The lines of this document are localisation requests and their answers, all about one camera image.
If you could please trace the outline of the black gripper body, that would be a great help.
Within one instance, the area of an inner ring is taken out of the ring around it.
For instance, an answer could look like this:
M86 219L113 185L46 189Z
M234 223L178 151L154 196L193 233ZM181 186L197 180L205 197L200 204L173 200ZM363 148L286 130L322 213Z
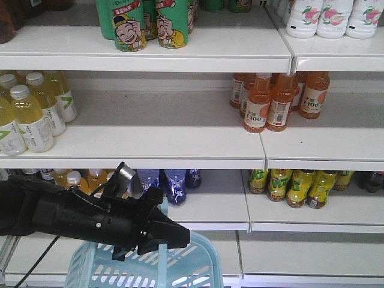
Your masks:
M154 208L163 192L151 187L139 199L96 198L76 188L43 194L32 216L38 232L82 239L115 247L113 259L137 250L140 238L149 236Z

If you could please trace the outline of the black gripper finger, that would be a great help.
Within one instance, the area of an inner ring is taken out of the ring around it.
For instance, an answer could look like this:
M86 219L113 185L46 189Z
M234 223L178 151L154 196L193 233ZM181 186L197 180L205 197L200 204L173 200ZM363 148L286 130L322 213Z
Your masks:
M158 208L154 208L149 225L149 248L158 249L166 244L168 249L185 248L190 243L190 231L169 219Z
M164 243L165 241L163 239L154 238L152 236L140 238L137 245L137 253L138 255L143 255L146 253L158 251L159 245Z

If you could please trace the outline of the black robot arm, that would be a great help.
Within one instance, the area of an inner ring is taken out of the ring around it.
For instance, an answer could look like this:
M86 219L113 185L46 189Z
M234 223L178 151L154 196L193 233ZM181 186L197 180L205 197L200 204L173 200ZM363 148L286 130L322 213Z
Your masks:
M43 232L111 245L114 260L129 251L143 255L168 248L185 248L190 231L159 209L163 193L150 188L141 198L118 198L109 184L101 197L77 187L67 190L37 178L12 175L1 182L1 234L26 236Z

